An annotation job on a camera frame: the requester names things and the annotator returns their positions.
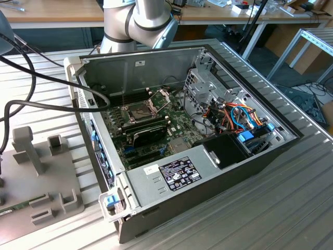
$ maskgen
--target blue latch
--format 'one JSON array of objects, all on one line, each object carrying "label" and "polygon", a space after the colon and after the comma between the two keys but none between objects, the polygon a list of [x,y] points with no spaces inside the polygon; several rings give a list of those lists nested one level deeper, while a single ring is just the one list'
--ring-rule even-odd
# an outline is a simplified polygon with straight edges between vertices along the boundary
[{"label": "blue latch", "polygon": [[254,136],[253,134],[250,132],[250,131],[245,131],[245,132],[242,132],[238,135],[238,138],[242,141],[242,142],[245,142],[249,139],[252,139]]},{"label": "blue latch", "polygon": [[267,124],[267,127],[273,131],[275,129],[275,126],[272,123]]},{"label": "blue latch", "polygon": [[104,204],[106,207],[111,207],[114,204],[117,204],[119,201],[120,201],[119,197],[116,194],[113,194],[105,197]]}]

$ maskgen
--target wooden desk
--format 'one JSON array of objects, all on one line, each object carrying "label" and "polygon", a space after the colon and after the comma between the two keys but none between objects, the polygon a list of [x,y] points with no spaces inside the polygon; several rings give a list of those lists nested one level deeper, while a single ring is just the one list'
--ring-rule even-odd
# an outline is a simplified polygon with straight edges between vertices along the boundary
[{"label": "wooden desk", "polygon": [[20,0],[25,12],[0,7],[13,29],[102,27],[95,0]]},{"label": "wooden desk", "polygon": [[[249,16],[246,14],[238,15],[231,11],[231,6],[221,8],[211,3],[206,3],[203,8],[185,6],[182,8],[182,13],[182,24],[197,24],[199,21],[201,21],[202,24],[221,24],[221,22],[224,24],[226,24],[226,22],[235,24],[235,22],[246,23],[249,19]],[[310,22],[310,19],[310,17],[295,18],[279,9],[273,14],[261,15],[258,19],[258,23],[263,21],[267,23]],[[320,17],[320,19],[330,19],[330,17],[324,16]],[[317,20],[313,17],[311,22],[317,22]]]},{"label": "wooden desk", "polygon": [[[103,27],[103,11],[96,0],[20,0],[26,12],[0,8],[13,29]],[[185,6],[182,9],[181,25],[198,24],[245,24],[249,16],[237,15],[229,6],[206,3],[204,8]],[[321,16],[294,18],[281,10],[258,19],[258,27],[243,53],[248,59],[264,28],[270,23],[319,23],[323,28],[331,18]]]}]

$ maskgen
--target aluminum profile table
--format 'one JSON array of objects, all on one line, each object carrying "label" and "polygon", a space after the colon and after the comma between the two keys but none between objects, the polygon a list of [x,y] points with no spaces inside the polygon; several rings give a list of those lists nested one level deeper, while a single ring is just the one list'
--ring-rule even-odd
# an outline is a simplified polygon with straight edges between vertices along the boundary
[{"label": "aluminum profile table", "polygon": [[[25,107],[11,119],[12,128],[29,124],[37,141],[55,133],[69,139],[86,209],[79,215],[9,242],[1,246],[1,250],[331,249],[333,138],[226,44],[211,39],[175,42],[171,46],[201,44],[209,44],[220,53],[304,134],[304,138],[256,176],[120,245],[113,223],[103,220],[96,203],[100,190],[78,121],[71,113]],[[68,51],[48,56],[61,62],[67,56],[88,52]],[[26,66],[20,56],[9,58]],[[39,56],[31,58],[37,71],[65,78],[62,69]],[[0,76],[2,93],[9,89],[12,96],[28,92],[30,78],[26,74],[0,64]],[[229,76],[220,76],[230,84]],[[33,99],[70,105],[66,86],[41,79],[37,80]]]},{"label": "aluminum profile table", "polygon": [[[301,38],[307,39],[307,43],[299,51],[298,55],[290,64],[290,67],[293,68],[297,61],[302,57],[310,44],[316,45],[318,48],[325,51],[330,56],[333,56],[333,28],[313,28],[313,29],[300,29],[295,37],[292,39],[286,50],[281,55],[280,59],[274,65],[273,69],[267,76],[267,79],[270,80],[275,72],[281,67],[285,62],[290,52],[295,48],[299,43]],[[324,74],[317,80],[321,82],[333,69],[333,64],[324,72]]]}]

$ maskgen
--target table leg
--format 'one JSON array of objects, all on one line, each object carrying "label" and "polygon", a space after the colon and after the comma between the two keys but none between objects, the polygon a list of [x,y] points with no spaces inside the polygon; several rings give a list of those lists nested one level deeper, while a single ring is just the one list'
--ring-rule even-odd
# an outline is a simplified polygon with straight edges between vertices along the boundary
[{"label": "table leg", "polygon": [[[319,24],[318,28],[324,28],[326,26],[327,22],[322,22]],[[297,56],[294,58],[294,60],[291,62],[289,65],[290,68],[293,68],[295,64],[298,62],[298,60],[303,56],[305,51],[308,49],[310,46],[311,42],[307,41],[306,44],[303,46],[303,48],[298,52]]]},{"label": "table leg", "polygon": [[333,64],[318,78],[317,83],[323,81],[323,79],[333,70]]},{"label": "table leg", "polygon": [[262,24],[258,25],[258,27],[256,28],[248,46],[246,47],[246,49],[242,55],[242,58],[244,60],[247,60],[249,58],[255,44],[257,43],[257,41],[258,41],[259,37],[261,36],[262,32],[264,31],[265,27],[266,27],[266,23],[263,22]]},{"label": "table leg", "polygon": [[270,71],[270,73],[268,74],[268,76],[266,77],[267,80],[269,80],[274,73],[281,67],[281,65],[284,63],[284,61],[287,59],[289,53],[292,51],[292,49],[298,44],[298,42],[301,39],[301,33],[302,30],[300,29],[297,34],[295,35],[295,37],[291,40],[290,44],[288,45],[288,47],[286,48],[286,50],[283,52],[283,54],[281,55],[280,59],[277,61],[277,63],[274,65],[273,69]]}]

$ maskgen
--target warning label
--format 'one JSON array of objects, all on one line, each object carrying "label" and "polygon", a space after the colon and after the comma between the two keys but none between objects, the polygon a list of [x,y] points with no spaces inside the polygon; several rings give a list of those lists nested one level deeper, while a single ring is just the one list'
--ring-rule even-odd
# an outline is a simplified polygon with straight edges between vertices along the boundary
[{"label": "warning label", "polygon": [[171,191],[176,191],[201,179],[187,156],[163,165],[159,169]]}]

